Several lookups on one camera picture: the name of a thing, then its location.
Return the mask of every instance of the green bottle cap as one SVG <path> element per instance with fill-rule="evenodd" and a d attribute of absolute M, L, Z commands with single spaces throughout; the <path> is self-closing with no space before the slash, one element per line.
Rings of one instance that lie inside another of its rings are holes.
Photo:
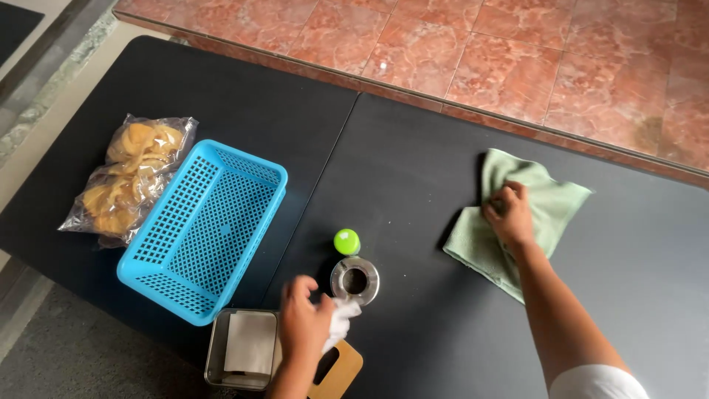
<path fill-rule="evenodd" d="M 357 255 L 359 236 L 352 229 L 342 229 L 335 234 L 335 249 L 345 256 Z"/>

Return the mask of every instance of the green cloth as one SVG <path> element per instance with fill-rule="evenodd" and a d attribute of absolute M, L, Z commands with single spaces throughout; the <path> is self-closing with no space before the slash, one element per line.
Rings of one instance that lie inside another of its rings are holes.
<path fill-rule="evenodd" d="M 494 148 L 488 150 L 481 178 L 483 203 L 507 180 L 527 186 L 535 238 L 548 258 L 566 225 L 591 193 L 574 183 L 557 182 L 539 163 Z M 524 303 L 515 261 L 503 248 L 480 207 L 463 209 L 443 251 Z"/>

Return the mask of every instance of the hand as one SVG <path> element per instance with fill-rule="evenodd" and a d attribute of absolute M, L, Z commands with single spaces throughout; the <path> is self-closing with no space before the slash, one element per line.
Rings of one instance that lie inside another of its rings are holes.
<path fill-rule="evenodd" d="M 492 204 L 483 205 L 483 214 L 492 225 L 497 237 L 509 248 L 535 244 L 532 212 L 527 200 L 527 188 L 519 182 L 505 182 L 502 190 L 490 198 L 501 201 L 504 213 L 499 214 Z"/>
<path fill-rule="evenodd" d="M 317 288 L 315 279 L 307 275 L 299 275 L 283 287 L 280 336 L 284 360 L 320 361 L 335 303 L 323 293 L 320 304 L 313 305 L 308 298 Z"/>

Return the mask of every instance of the pink marble floor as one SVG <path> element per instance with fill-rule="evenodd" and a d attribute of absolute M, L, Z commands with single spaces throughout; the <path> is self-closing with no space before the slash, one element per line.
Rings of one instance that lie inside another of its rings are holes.
<path fill-rule="evenodd" d="M 563 131 L 709 172 L 709 0 L 120 0 L 114 11 L 434 111 L 512 118 L 526 136 Z"/>

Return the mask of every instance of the white shirt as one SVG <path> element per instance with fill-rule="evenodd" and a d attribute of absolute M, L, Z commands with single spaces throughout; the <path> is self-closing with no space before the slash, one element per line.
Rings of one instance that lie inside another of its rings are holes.
<path fill-rule="evenodd" d="M 552 382 L 549 399 L 649 399 L 637 380 L 618 367 L 588 364 Z"/>

